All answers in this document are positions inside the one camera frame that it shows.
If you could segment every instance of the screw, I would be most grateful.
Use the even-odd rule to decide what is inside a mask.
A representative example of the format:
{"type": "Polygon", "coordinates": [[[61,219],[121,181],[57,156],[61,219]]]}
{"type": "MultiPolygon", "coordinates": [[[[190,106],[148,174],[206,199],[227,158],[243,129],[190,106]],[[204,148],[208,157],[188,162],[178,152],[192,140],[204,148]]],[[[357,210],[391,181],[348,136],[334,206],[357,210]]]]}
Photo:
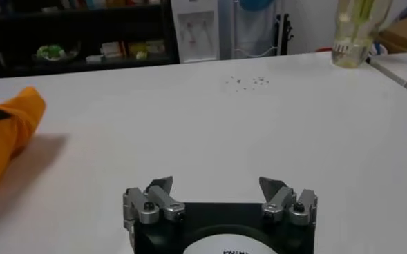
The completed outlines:
{"type": "Polygon", "coordinates": [[[302,203],[297,202],[294,204],[294,211],[296,211],[297,213],[304,213],[305,206],[302,203]]]}
{"type": "Polygon", "coordinates": [[[146,211],[152,211],[154,210],[155,205],[153,202],[145,202],[145,204],[143,204],[143,209],[146,211]]]}
{"type": "Polygon", "coordinates": [[[184,222],[184,216],[185,216],[185,214],[183,212],[177,213],[176,217],[175,217],[176,222],[177,223],[184,222]]]}

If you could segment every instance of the wall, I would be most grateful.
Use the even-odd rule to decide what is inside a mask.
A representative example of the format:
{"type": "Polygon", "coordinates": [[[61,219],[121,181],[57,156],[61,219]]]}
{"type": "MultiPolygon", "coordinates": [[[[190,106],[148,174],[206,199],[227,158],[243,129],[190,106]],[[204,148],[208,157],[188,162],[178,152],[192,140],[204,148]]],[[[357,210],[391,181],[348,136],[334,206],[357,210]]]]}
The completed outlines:
{"type": "MultiPolygon", "coordinates": [[[[220,49],[222,59],[230,56],[229,14],[233,0],[219,0],[220,49]]],[[[294,28],[295,38],[289,44],[290,54],[315,52],[318,48],[333,44],[335,10],[338,0],[285,0],[286,11],[294,28]]],[[[394,0],[384,26],[407,7],[407,0],[394,0]]]]}

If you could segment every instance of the orange cloth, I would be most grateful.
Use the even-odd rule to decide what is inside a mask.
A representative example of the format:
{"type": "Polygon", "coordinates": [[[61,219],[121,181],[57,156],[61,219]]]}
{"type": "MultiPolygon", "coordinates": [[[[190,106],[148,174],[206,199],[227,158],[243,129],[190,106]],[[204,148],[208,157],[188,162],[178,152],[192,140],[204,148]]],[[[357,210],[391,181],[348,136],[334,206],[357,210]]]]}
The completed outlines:
{"type": "Polygon", "coordinates": [[[0,179],[11,157],[30,141],[45,107],[45,101],[33,87],[0,104],[0,110],[10,114],[0,120],[0,179]]]}

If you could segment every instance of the black shelf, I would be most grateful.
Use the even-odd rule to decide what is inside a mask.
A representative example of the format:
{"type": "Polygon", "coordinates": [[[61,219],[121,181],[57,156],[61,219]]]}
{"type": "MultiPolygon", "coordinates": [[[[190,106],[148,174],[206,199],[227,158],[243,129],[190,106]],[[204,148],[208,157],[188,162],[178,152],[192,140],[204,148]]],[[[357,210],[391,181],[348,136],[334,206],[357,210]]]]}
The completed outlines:
{"type": "Polygon", "coordinates": [[[124,6],[99,10],[63,10],[0,17],[0,49],[44,45],[54,41],[115,41],[122,36],[150,39],[163,32],[162,5],[124,6]]]}
{"type": "Polygon", "coordinates": [[[42,21],[44,19],[67,19],[81,15],[82,18],[97,18],[108,17],[115,18],[122,14],[127,14],[128,11],[133,12],[132,17],[135,20],[143,19],[146,12],[159,12],[162,9],[162,4],[140,4],[135,6],[110,7],[102,9],[67,9],[57,12],[34,12],[34,13],[12,13],[5,16],[0,16],[0,22],[4,21],[42,21]]]}
{"type": "Polygon", "coordinates": [[[108,70],[177,64],[178,50],[170,0],[160,4],[122,6],[96,10],[17,13],[0,16],[0,77],[49,75],[67,72],[108,70]],[[116,59],[86,63],[88,55],[99,54],[102,43],[124,44],[163,40],[164,55],[147,60],[116,59]],[[80,45],[77,59],[70,63],[33,63],[32,56],[46,44],[80,45]]]}
{"type": "Polygon", "coordinates": [[[74,61],[72,63],[48,63],[33,66],[15,66],[9,70],[0,70],[0,77],[24,77],[33,75],[51,75],[70,72],[85,72],[96,70],[111,70],[120,68],[134,68],[146,66],[161,66],[175,64],[173,57],[168,55],[150,56],[146,60],[136,59],[112,59],[100,63],[87,63],[74,61]]]}

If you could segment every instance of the metal bracket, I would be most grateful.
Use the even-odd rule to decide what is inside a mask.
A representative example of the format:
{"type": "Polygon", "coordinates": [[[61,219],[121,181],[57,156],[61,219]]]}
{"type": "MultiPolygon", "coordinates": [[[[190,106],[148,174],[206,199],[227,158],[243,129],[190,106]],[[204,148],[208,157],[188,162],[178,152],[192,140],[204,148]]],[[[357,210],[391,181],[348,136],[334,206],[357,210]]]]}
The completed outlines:
{"type": "Polygon", "coordinates": [[[261,206],[263,218],[267,222],[279,222],[283,219],[283,214],[296,199],[294,190],[289,187],[281,187],[275,196],[261,206]]]}
{"type": "Polygon", "coordinates": [[[291,223],[297,226],[315,226],[317,202],[314,191],[303,190],[297,203],[289,209],[291,223]]]}
{"type": "Polygon", "coordinates": [[[184,204],[174,200],[159,186],[152,186],[148,189],[148,199],[155,202],[164,211],[164,218],[179,222],[184,219],[184,204]]]}
{"type": "Polygon", "coordinates": [[[283,181],[273,180],[266,177],[260,177],[258,183],[260,184],[266,202],[269,202],[282,187],[287,187],[283,181]]]}
{"type": "Polygon", "coordinates": [[[124,220],[139,220],[143,224],[153,224],[159,220],[159,208],[150,202],[139,188],[129,188],[124,194],[124,220]]]}
{"type": "Polygon", "coordinates": [[[169,195],[169,193],[171,192],[171,188],[173,187],[173,177],[165,177],[153,180],[146,188],[145,194],[148,193],[149,188],[152,186],[159,186],[169,195]]]}

